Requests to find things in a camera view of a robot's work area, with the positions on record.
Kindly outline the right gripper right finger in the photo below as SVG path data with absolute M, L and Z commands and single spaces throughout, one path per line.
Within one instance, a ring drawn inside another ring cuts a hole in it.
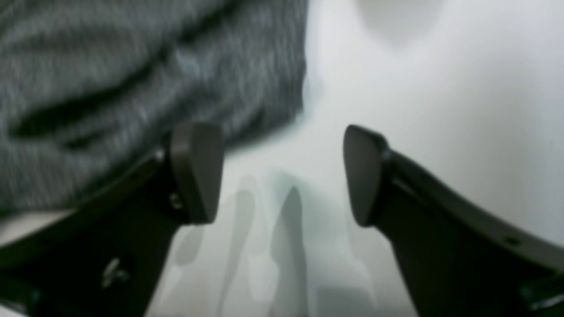
M 477 207 L 386 138 L 347 126 L 356 224 L 391 244 L 421 317 L 561 317 L 564 251 Z

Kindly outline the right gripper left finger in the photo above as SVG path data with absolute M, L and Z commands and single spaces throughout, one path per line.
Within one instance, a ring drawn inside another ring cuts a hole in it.
M 213 223 L 224 137 L 185 121 L 103 195 L 1 247 L 1 315 L 143 317 L 184 225 Z

